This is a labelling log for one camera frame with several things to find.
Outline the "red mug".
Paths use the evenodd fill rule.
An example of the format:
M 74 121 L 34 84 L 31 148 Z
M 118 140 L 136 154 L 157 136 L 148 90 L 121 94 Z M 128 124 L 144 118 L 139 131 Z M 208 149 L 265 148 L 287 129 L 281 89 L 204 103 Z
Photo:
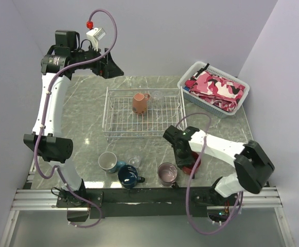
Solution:
M 196 160 L 198 159 L 198 157 L 199 157 L 199 154 L 198 153 L 196 153 L 196 152 L 192 152 L 192 163 L 191 163 L 191 165 L 189 165 L 189 166 L 184 166 L 183 168 L 182 168 L 182 171 L 185 173 L 185 174 L 187 174 L 187 175 L 191 175 L 191 171 L 192 171 L 192 169 L 193 169 L 193 167 L 195 166 L 195 163 L 196 163 Z M 194 175 L 193 175 L 193 179 L 195 179 L 195 174 L 198 172 L 198 169 L 200 168 L 200 166 L 201 166 L 201 159 L 199 159 L 199 163 L 198 163 L 198 165 L 197 165 L 197 167 L 196 167 L 196 169 L 195 169 L 195 173 L 194 173 Z

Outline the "salmon pink mug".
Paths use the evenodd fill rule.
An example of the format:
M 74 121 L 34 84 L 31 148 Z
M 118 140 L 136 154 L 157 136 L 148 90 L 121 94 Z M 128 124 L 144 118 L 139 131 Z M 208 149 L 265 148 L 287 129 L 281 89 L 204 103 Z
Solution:
M 144 93 L 144 94 L 136 93 L 133 96 L 132 111 L 139 115 L 145 114 L 148 108 L 149 99 L 150 99 L 150 94 L 148 93 Z

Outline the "clear plastic cup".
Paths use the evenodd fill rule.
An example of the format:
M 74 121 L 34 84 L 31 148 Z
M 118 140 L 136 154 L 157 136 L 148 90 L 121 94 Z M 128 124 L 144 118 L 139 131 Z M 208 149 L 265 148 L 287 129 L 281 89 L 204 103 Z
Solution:
M 163 92 L 158 90 L 154 91 L 151 94 L 151 101 L 152 101 L 152 107 L 154 109 L 162 109 L 165 102 Z

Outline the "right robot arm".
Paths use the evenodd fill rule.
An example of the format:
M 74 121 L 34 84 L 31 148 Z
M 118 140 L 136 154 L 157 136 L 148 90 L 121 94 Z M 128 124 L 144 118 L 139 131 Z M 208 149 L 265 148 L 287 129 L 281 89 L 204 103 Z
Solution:
M 221 205 L 242 191 L 259 194 L 275 170 L 260 144 L 253 140 L 233 142 L 195 127 L 180 130 L 175 126 L 169 126 L 163 138 L 171 144 L 180 169 L 193 167 L 197 159 L 194 154 L 201 151 L 235 168 L 234 173 L 218 178 L 209 188 L 206 199 L 211 205 Z

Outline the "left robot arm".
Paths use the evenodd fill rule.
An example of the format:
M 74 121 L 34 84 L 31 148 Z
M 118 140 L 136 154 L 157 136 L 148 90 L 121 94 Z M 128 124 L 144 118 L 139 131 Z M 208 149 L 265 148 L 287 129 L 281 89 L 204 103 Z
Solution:
M 102 51 L 98 47 L 104 36 L 103 28 L 89 30 L 86 40 L 90 45 L 84 50 L 78 32 L 55 32 L 55 44 L 41 60 L 42 95 L 37 120 L 32 133 L 23 137 L 24 144 L 34 153 L 34 161 L 41 157 L 52 167 L 49 175 L 42 173 L 41 177 L 50 179 L 56 173 L 62 181 L 58 198 L 76 207 L 87 202 L 87 193 L 84 181 L 72 163 L 73 141 L 62 136 L 63 104 L 72 75 L 78 69 L 90 69 L 105 79 L 124 75 L 109 49 Z

